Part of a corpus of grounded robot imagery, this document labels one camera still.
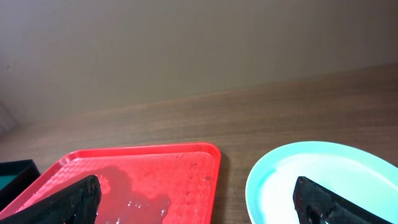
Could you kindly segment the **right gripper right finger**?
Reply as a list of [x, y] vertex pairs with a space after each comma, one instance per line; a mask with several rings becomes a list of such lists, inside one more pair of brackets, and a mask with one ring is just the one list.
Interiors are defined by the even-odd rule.
[[311, 179], [297, 178], [293, 202], [300, 223], [388, 224], [395, 222], [395, 197], [373, 189], [330, 190]]

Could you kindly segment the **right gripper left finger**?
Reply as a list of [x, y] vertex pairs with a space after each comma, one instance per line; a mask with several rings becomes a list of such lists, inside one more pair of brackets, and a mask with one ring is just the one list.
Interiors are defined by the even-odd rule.
[[100, 182], [89, 175], [1, 220], [1, 224], [94, 224], [101, 201]]

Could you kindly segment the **teal plate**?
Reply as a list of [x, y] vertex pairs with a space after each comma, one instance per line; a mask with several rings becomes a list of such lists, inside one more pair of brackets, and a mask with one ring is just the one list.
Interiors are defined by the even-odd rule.
[[324, 141], [287, 144], [255, 163], [245, 190], [250, 221], [298, 223], [293, 192], [300, 176], [397, 223], [397, 167], [355, 147]]

